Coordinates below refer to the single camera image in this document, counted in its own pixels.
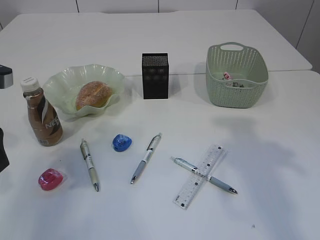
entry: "bun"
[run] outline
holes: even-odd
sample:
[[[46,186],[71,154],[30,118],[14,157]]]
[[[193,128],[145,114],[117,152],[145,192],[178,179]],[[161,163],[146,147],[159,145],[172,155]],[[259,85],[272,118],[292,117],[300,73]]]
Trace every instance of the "bun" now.
[[[102,81],[92,81],[84,85],[75,100],[76,110],[84,106],[102,107],[112,95],[112,89]]]

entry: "coffee bottle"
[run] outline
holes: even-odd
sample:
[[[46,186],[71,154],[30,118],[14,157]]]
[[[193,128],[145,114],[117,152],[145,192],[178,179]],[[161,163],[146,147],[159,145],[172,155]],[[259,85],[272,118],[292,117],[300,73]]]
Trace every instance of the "coffee bottle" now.
[[[38,142],[43,146],[57,144],[63,135],[62,126],[56,110],[45,98],[38,80],[29,77],[20,84],[28,107],[29,122]]]

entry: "pen tip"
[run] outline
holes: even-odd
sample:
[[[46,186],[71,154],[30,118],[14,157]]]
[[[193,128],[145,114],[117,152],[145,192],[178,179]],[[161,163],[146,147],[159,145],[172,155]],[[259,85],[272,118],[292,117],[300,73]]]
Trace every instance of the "pen tip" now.
[[[229,188],[229,192],[233,194],[238,194],[237,190],[233,189],[232,187]]]
[[[97,192],[99,192],[99,184],[98,183],[94,183],[93,186],[94,186],[95,190]]]
[[[136,176],[132,177],[131,184],[133,184],[135,182],[135,180],[136,180]]]

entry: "silver pen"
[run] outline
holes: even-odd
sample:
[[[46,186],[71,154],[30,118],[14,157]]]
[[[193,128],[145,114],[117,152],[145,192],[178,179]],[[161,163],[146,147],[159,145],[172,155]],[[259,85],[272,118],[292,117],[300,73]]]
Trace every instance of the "silver pen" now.
[[[143,160],[139,163],[139,166],[136,168],[132,178],[131,178],[131,184],[133,184],[141,175],[143,170],[145,169],[147,163],[149,162],[152,154],[154,153],[156,147],[158,146],[160,140],[161,140],[162,133],[159,132],[156,136],[154,136],[149,144],[149,146],[146,148],[146,154],[143,158]]]
[[[90,154],[90,151],[89,151],[88,143],[83,138],[82,138],[82,142],[81,142],[81,145],[80,145],[80,149],[81,149],[81,152],[82,152],[82,156],[83,156],[83,158],[84,158],[84,160],[86,162],[86,166],[87,166],[88,171],[89,171],[89,175],[90,175],[90,179],[91,179],[92,185],[94,186],[95,190],[97,192],[99,192],[100,191],[100,184],[99,184],[98,174],[97,174],[97,171],[95,169],[94,162],[92,161],[92,157],[91,157],[91,154]]]
[[[191,163],[187,162],[186,160],[182,159],[182,158],[178,158],[178,157],[171,157],[171,159],[174,161],[174,163],[178,164],[179,166],[183,167],[184,169],[187,169],[188,171],[199,175],[203,178],[205,178],[209,183],[217,186],[218,188],[221,188],[222,190],[227,191],[228,193],[231,194],[238,194],[238,192],[231,186],[229,186],[228,184],[224,183],[223,181],[220,181],[219,179],[215,178],[214,176],[210,176],[210,175],[205,175],[202,172],[200,172],[200,170],[192,165]]]

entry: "blue pencil sharpener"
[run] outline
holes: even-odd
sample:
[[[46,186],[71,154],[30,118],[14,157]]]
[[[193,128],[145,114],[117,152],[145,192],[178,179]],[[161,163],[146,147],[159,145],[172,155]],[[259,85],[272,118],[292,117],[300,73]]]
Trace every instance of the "blue pencil sharpener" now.
[[[117,152],[123,152],[127,150],[131,143],[131,138],[123,134],[118,134],[112,141],[113,149]]]

